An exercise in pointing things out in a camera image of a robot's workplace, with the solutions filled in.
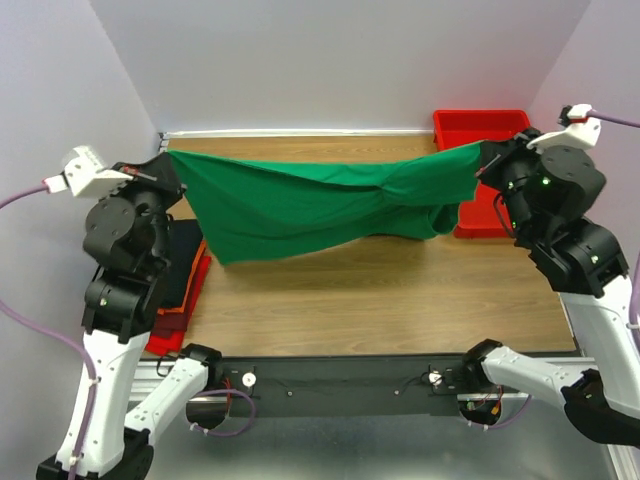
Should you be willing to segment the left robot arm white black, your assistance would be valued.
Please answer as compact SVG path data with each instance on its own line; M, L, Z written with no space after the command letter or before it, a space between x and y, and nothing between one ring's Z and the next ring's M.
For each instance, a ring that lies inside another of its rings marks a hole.
M170 266L167 211L186 191L162 153L139 165L107 166L88 146L72 149L54 191L98 202L85 220L84 251L98 268L85 295L83 368L72 418L39 479L143 479L154 446L196 396L222 380L218 351L187 347L169 375L134 409L134 375L165 296Z

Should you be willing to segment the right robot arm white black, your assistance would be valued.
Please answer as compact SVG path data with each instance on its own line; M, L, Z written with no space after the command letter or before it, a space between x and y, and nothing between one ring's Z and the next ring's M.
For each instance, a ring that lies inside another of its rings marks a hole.
M582 148L540 146L528 129L482 141L478 180L498 191L517 247L558 294L594 367L560 367L485 340L462 358L460 379L480 392L507 386L561 409L585 437L639 445L639 287L615 235L586 218L606 184Z

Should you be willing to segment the green t shirt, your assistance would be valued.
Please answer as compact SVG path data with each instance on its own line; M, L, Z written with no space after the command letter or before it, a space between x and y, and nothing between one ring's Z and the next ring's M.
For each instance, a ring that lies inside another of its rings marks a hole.
M171 150L172 166L220 264L313 253L370 235L451 233L473 200L478 143L387 163L236 160Z

